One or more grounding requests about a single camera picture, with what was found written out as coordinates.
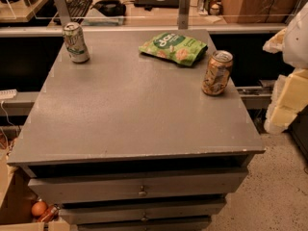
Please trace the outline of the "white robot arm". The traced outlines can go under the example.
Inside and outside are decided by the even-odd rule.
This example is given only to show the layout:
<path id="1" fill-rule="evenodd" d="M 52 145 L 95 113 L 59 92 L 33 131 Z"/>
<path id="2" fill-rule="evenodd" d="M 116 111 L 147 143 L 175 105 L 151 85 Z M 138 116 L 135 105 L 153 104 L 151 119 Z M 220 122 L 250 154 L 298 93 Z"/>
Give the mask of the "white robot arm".
<path id="1" fill-rule="evenodd" d="M 263 50 L 281 52 L 283 61 L 294 68 L 288 76 L 278 76 L 266 113 L 265 130 L 279 134 L 308 105 L 308 3 L 264 44 Z"/>

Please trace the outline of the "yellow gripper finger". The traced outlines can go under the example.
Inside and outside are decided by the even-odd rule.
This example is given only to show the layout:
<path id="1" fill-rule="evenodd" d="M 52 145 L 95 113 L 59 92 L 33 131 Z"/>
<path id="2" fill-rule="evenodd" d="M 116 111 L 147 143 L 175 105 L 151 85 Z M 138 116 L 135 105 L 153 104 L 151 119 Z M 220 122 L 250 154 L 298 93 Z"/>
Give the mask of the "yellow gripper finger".
<path id="1" fill-rule="evenodd" d="M 307 105 L 308 69 L 296 68 L 288 76 L 279 75 L 266 113 L 265 130 L 282 133 Z"/>

